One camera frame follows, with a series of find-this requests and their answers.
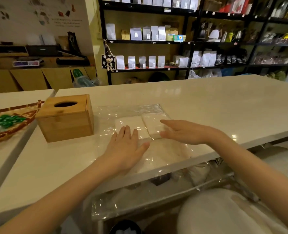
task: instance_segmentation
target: left hand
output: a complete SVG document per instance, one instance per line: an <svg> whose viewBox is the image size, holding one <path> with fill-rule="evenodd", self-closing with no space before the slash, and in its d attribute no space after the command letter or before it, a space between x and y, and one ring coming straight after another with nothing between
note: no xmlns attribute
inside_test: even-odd
<svg viewBox="0 0 288 234"><path fill-rule="evenodd" d="M106 167L108 176L133 168L149 148L149 142L138 148L138 131L135 129L131 135L130 127L122 127L119 134L112 135L106 151L95 161Z"/></svg>

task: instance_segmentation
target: white countertop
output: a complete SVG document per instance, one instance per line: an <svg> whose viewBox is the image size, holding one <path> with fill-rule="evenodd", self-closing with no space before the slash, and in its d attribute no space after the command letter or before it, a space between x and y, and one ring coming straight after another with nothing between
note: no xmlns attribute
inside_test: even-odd
<svg viewBox="0 0 288 234"><path fill-rule="evenodd" d="M160 104L170 118L219 128L246 148L288 136L288 83L257 75L63 89L56 96L76 94L90 94L95 115L98 106ZM95 135L48 144L37 127L0 188L0 213L34 203L90 165L98 133L95 120ZM190 159L171 164L163 155L94 193L218 157L206 145L191 148Z"/></svg>
<svg viewBox="0 0 288 234"><path fill-rule="evenodd" d="M35 90L13 93L0 93L0 109L35 103L39 99L46 100L54 96L54 90ZM17 132L12 138L0 143L0 186L21 153L36 123L32 123L27 128Z"/></svg>

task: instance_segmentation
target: forearm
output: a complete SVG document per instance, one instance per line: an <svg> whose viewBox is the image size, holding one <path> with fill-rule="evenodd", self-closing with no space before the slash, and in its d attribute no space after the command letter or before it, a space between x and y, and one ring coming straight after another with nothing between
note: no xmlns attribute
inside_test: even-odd
<svg viewBox="0 0 288 234"><path fill-rule="evenodd" d="M210 146L288 226L288 178L225 134Z"/></svg>
<svg viewBox="0 0 288 234"><path fill-rule="evenodd" d="M1 226L0 234L51 233L106 178L107 172L104 167L92 163L75 177Z"/></svg>

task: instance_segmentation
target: digital scale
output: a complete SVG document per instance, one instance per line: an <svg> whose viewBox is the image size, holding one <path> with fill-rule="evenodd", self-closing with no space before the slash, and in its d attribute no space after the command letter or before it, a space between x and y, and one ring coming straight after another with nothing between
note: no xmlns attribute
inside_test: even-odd
<svg viewBox="0 0 288 234"><path fill-rule="evenodd" d="M40 66L42 62L44 62L42 59L17 59L16 61L13 61L13 67L37 67Z"/></svg>

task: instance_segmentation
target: wooden box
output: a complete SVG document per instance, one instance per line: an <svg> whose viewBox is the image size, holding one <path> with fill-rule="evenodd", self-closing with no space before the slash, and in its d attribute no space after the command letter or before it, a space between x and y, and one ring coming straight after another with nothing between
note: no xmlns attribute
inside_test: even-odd
<svg viewBox="0 0 288 234"><path fill-rule="evenodd" d="M93 135L88 94L48 98L36 119L48 143Z"/></svg>

